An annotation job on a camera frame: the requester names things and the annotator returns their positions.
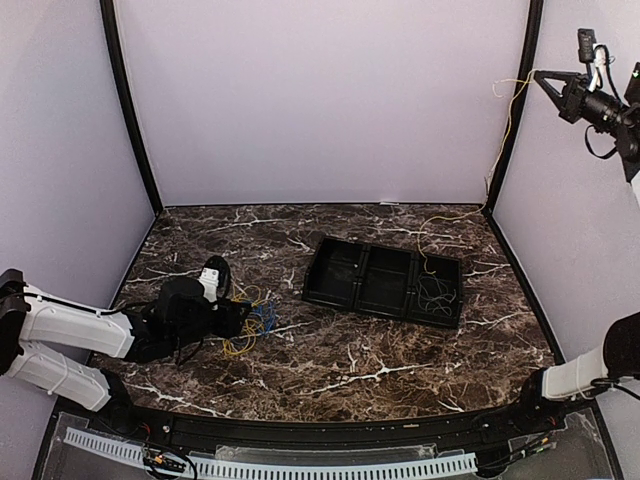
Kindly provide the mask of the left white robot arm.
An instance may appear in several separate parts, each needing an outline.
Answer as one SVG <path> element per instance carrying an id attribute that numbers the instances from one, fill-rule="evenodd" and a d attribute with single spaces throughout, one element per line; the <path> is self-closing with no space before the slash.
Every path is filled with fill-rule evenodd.
<path id="1" fill-rule="evenodd" d="M 103 421 L 117 434 L 134 435 L 141 415 L 126 402 L 115 376 L 53 347 L 144 364 L 208 336 L 231 339 L 241 332 L 251 306 L 218 293 L 218 283 L 218 271 L 205 268 L 197 279 L 166 281 L 153 301 L 101 310 L 48 295 L 28 284 L 22 271 L 7 269 L 1 274 L 1 372 L 89 411 L 102 410 Z"/>

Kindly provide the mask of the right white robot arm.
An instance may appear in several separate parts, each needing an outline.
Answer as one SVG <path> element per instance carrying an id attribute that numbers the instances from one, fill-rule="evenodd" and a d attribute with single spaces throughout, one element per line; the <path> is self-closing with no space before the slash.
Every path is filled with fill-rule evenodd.
<path id="1" fill-rule="evenodd" d="M 625 176 L 639 172 L 639 75 L 628 83 L 625 99 L 604 92 L 595 77 L 577 72 L 539 70 L 534 80 L 556 106 L 559 116 L 573 124 L 585 120 L 598 133 L 614 139 L 613 150 L 623 161 Z M 622 378 L 639 377 L 639 316 L 617 320 L 596 348 L 565 364 L 542 368 L 529 376 L 519 397 L 509 406 L 510 424 L 521 434 L 564 416 L 571 401 L 589 400 L 619 385 Z"/>

